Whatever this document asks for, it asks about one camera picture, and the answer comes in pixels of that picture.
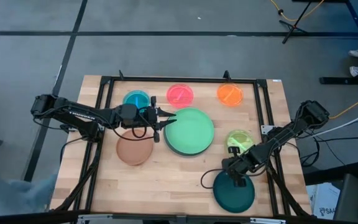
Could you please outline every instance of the wooden table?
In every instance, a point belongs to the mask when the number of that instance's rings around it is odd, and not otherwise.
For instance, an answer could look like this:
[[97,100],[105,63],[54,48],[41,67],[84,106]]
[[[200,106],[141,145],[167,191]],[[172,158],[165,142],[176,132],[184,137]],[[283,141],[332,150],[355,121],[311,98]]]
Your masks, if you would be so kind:
[[[101,76],[84,77],[78,102],[94,106]],[[284,89],[280,80],[267,80],[268,92],[275,125],[284,126],[290,121]],[[122,104],[123,97],[132,90],[143,90],[149,96],[157,96],[157,106],[169,112],[172,107],[166,98],[172,82],[134,82],[116,81],[112,93],[111,107]],[[266,174],[252,177],[255,185],[255,200],[250,209],[242,213],[223,210],[215,201],[212,190],[200,186],[200,177],[210,169],[221,168],[221,160],[227,157],[224,139],[234,129],[248,131],[257,144],[261,142],[255,95],[253,86],[239,84],[244,92],[241,105],[230,108],[222,105],[216,98],[219,83],[186,83],[194,92],[192,106],[206,112],[215,127],[212,145],[195,157],[182,157],[169,150],[162,132],[161,141],[154,144],[150,158],[139,166],[123,163],[116,154],[118,137],[106,130],[103,149],[94,190],[92,212],[103,213],[142,213],[142,214],[187,214],[218,216],[260,216],[271,217],[269,188]],[[261,101],[264,102],[262,90]],[[102,99],[104,108],[106,96]],[[264,120],[267,121],[265,105],[262,103]],[[122,134],[125,130],[116,129]],[[78,138],[79,133],[70,133],[68,141]],[[78,183],[86,142],[77,141],[67,145],[60,166],[51,208],[58,207]],[[289,191],[302,208],[311,213],[308,194],[297,150],[290,145],[281,151],[285,182]],[[204,178],[205,185],[212,185],[218,173],[210,173]],[[85,206],[85,186],[81,207]],[[283,213],[280,191],[276,186],[278,209]]]

